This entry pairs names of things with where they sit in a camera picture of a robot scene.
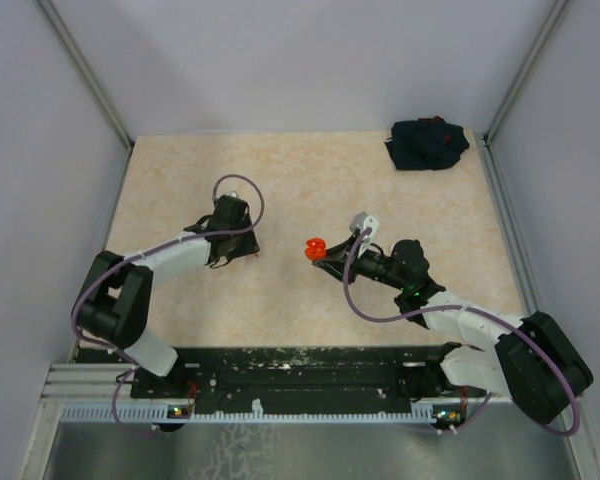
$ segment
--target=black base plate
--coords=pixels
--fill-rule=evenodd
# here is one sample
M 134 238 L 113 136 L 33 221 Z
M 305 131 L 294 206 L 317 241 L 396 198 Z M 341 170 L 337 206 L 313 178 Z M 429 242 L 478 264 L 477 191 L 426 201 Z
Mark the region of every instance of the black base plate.
M 196 413 L 408 413 L 422 397 L 457 397 L 425 365 L 440 347 L 176 348 L 179 367 L 158 378 L 139 370 L 133 398 L 185 398 L 196 384 Z M 81 350 L 79 363 L 110 362 Z

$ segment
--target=white cable tray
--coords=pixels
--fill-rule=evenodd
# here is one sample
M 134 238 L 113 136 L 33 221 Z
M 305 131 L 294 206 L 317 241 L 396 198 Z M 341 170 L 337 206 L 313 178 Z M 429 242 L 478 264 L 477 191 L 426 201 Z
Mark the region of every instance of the white cable tray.
M 411 413 L 343 414 L 343 415 L 270 415 L 252 413 L 222 413 L 196 415 L 190 418 L 168 418 L 168 413 L 178 405 L 118 405 L 118 416 L 125 423 L 433 423 L 431 405 L 414 404 Z M 111 405 L 103 403 L 76 403 L 65 405 L 61 422 L 112 423 Z

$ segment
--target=red object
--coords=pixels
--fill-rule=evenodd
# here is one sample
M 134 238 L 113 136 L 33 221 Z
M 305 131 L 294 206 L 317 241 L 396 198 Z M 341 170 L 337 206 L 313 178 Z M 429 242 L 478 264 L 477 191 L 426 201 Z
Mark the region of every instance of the red object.
M 304 254 L 312 262 L 327 256 L 327 244 L 321 238 L 307 240 L 307 248 Z
M 189 404 L 189 415 L 191 415 L 191 409 L 193 408 L 193 404 L 198 399 L 198 384 L 195 382 L 189 382 L 189 383 L 187 383 L 187 385 L 191 386 L 191 388 L 189 389 L 189 392 L 187 393 L 187 403 Z
M 418 121 L 420 123 L 438 123 L 442 121 L 442 117 L 440 117 L 439 115 L 436 115 L 433 118 L 419 118 Z

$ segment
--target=metal sheet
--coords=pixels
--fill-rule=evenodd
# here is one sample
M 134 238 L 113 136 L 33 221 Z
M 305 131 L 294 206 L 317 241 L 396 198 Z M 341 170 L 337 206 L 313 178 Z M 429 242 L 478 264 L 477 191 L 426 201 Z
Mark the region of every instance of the metal sheet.
M 550 479 L 574 476 L 563 439 L 494 404 L 458 436 L 397 425 L 191 425 L 160 439 L 60 424 L 46 480 Z

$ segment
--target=metal frame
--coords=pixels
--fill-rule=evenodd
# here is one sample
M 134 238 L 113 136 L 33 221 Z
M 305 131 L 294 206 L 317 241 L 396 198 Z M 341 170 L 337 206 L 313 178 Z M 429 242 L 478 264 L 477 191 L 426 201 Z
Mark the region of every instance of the metal frame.
M 42 480 L 44 478 L 63 409 L 61 403 L 40 403 L 38 405 L 29 443 L 16 478 L 21 480 Z
M 179 419 L 169 417 L 169 413 L 178 407 L 186 406 L 186 401 L 173 404 L 150 403 L 143 404 L 139 402 L 122 403 L 117 405 L 117 413 L 120 420 L 127 423 L 148 423 L 160 424 L 430 424 L 435 423 L 433 417 L 433 405 L 431 404 L 413 404 L 410 413 L 379 413 L 377 415 L 364 414 L 342 414 L 342 415 L 268 415 L 255 409 L 251 413 L 230 413 L 225 414 L 217 412 L 207 415 L 192 415 L 188 419 Z M 113 413 L 111 405 L 103 403 L 73 403 L 65 405 L 62 417 L 63 423 L 113 423 Z
M 522 300 L 526 313 L 542 310 L 541 297 L 497 156 L 493 152 L 492 146 L 486 142 L 479 145 L 478 149 L 520 300 Z M 574 467 L 581 478 L 600 480 L 600 434 L 587 403 L 586 394 L 579 399 L 578 405 L 582 417 L 582 427 L 576 435 L 568 439 Z M 571 411 L 565 411 L 561 417 L 564 425 L 571 424 Z
M 554 2 L 551 11 L 549 12 L 549 16 L 540 29 L 540 33 L 533 42 L 533 45 L 531 46 L 529 53 L 527 53 L 524 62 L 522 62 L 522 65 L 518 69 L 511 86 L 507 90 L 500 107 L 498 107 L 498 110 L 493 117 L 491 124 L 489 125 L 489 129 L 484 136 L 484 140 L 488 146 L 493 144 L 497 138 L 498 133 L 502 128 L 502 124 L 506 120 L 511 108 L 515 104 L 515 101 L 520 96 L 520 93 L 531 77 L 531 74 L 538 64 L 542 53 L 547 48 L 549 41 L 553 38 L 555 32 L 558 31 L 567 14 L 569 3 L 570 0 L 556 0 Z
M 98 81 L 93 68 L 78 47 L 56 6 L 51 0 L 34 0 L 34 3 L 38 6 L 40 13 L 68 55 L 69 60 L 80 76 L 80 80 L 82 80 L 83 85 L 98 106 L 109 127 L 116 133 L 127 150 L 133 148 L 134 141 L 129 135 L 122 117 L 116 110 L 106 89 Z

